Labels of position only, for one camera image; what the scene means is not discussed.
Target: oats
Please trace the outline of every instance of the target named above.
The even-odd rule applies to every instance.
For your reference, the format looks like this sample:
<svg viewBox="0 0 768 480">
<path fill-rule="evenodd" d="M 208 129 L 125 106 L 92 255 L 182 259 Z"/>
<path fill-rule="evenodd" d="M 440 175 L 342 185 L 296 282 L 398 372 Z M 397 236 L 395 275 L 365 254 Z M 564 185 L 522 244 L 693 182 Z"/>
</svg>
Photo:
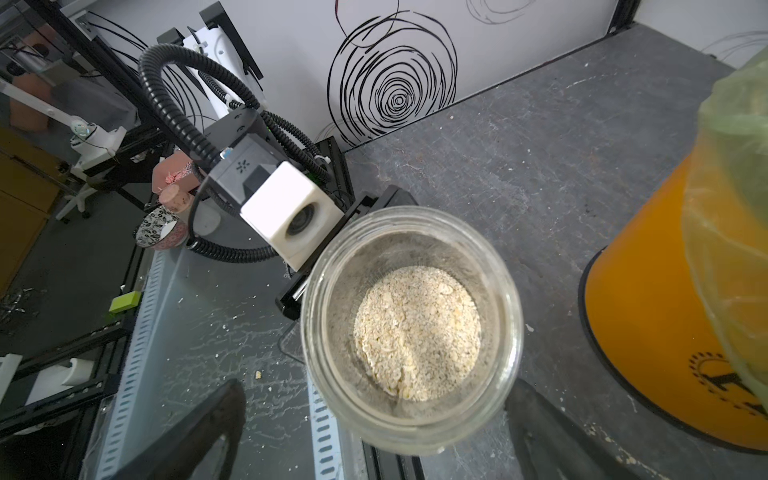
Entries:
<svg viewBox="0 0 768 480">
<path fill-rule="evenodd" d="M 436 399 L 460 385 L 475 366 L 480 317 L 466 288 L 445 271 L 407 266 L 366 293 L 354 340 L 368 375 L 385 392 Z"/>
</svg>

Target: black spiral drawing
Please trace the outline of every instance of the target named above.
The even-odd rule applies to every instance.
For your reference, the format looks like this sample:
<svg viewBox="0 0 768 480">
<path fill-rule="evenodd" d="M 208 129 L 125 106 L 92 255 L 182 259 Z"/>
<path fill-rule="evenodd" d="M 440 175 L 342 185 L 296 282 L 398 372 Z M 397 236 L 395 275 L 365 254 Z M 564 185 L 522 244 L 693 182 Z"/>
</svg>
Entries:
<svg viewBox="0 0 768 480">
<path fill-rule="evenodd" d="M 488 5 L 488 0 L 467 0 L 467 10 L 476 20 L 487 25 L 501 25 L 523 15 L 536 0 L 501 0 L 501 7 Z"/>
<path fill-rule="evenodd" d="M 349 145 L 450 105 L 456 49 L 442 23 L 410 10 L 374 17 L 347 35 L 328 74 L 328 108 Z"/>
</svg>

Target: black corrugated cable conduit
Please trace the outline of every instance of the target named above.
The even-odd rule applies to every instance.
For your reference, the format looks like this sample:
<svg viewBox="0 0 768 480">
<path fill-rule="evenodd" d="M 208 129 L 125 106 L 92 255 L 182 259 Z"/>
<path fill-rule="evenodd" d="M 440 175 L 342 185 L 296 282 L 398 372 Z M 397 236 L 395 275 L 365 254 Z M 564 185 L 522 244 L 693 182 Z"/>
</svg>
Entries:
<svg viewBox="0 0 768 480">
<path fill-rule="evenodd" d="M 184 142 L 184 146 L 200 157 L 203 166 L 212 168 L 219 160 L 219 151 L 187 119 L 186 115 L 184 115 L 168 93 L 168 89 L 163 83 L 161 76 L 163 67 L 168 64 L 185 65 L 213 76 L 232 89 L 238 97 L 245 101 L 245 105 L 250 108 L 258 108 L 259 101 L 239 78 L 215 61 L 195 51 L 178 45 L 160 44 L 149 47 L 141 54 L 139 59 L 139 79 L 152 107 L 163 119 L 163 122 Z M 207 180 L 208 177 L 200 183 L 200 189 L 190 208 L 190 239 L 187 241 L 187 248 L 204 257 L 229 263 L 253 263 L 276 257 L 277 252 L 272 247 L 253 249 L 224 247 L 195 234 L 194 215 L 197 212 L 197 204 L 200 203 L 200 197 L 208 186 Z"/>
<path fill-rule="evenodd" d="M 205 72 L 201 71 L 199 72 L 199 75 L 203 80 L 203 83 L 205 83 L 205 85 L 210 88 L 214 95 L 216 95 L 219 100 L 221 100 L 229 108 L 235 109 L 243 106 L 243 104 L 237 100 L 230 100 L 230 102 L 227 103 L 227 93 L 224 91 L 224 89 Z M 288 155 L 291 156 L 292 159 L 302 164 L 304 168 L 306 168 L 312 174 L 316 175 L 321 181 L 328 180 L 328 172 L 325 170 L 325 168 L 320 166 L 312 156 L 308 155 L 305 151 L 302 151 L 296 144 L 294 144 L 293 141 L 288 138 L 285 132 L 283 132 L 283 130 L 298 138 L 299 141 L 304 144 L 306 149 L 309 150 L 312 155 L 320 155 L 320 150 L 318 150 L 318 148 L 310 140 L 309 137 L 307 137 L 301 130 L 299 130 L 298 127 L 290 123 L 288 120 L 272 112 L 263 111 L 261 112 L 261 117 L 264 119 L 264 123 L 272 131 L 277 141 L 280 143 L 283 149 L 285 149 Z"/>
</svg>

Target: green block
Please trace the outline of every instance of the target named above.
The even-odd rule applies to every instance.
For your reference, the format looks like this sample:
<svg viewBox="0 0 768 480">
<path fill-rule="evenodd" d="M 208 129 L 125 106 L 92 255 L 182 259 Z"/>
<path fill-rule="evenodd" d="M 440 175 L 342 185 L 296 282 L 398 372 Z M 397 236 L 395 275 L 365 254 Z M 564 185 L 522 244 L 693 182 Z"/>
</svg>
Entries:
<svg viewBox="0 0 768 480">
<path fill-rule="evenodd" d="M 135 290 L 124 295 L 116 296 L 112 299 L 112 304 L 109 306 L 109 313 L 118 313 L 132 309 L 139 305 L 140 300 L 141 292 Z"/>
</svg>

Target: bucket logo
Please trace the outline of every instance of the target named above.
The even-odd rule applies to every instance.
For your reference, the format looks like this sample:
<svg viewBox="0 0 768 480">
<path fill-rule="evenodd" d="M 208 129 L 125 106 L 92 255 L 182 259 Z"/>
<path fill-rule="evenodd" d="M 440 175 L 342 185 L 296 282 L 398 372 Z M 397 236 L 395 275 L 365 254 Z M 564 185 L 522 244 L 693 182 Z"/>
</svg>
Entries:
<svg viewBox="0 0 768 480">
<path fill-rule="evenodd" d="M 698 352 L 690 356 L 688 368 L 707 391 L 737 410 L 768 420 L 768 412 L 733 371 L 721 353 Z"/>
</svg>

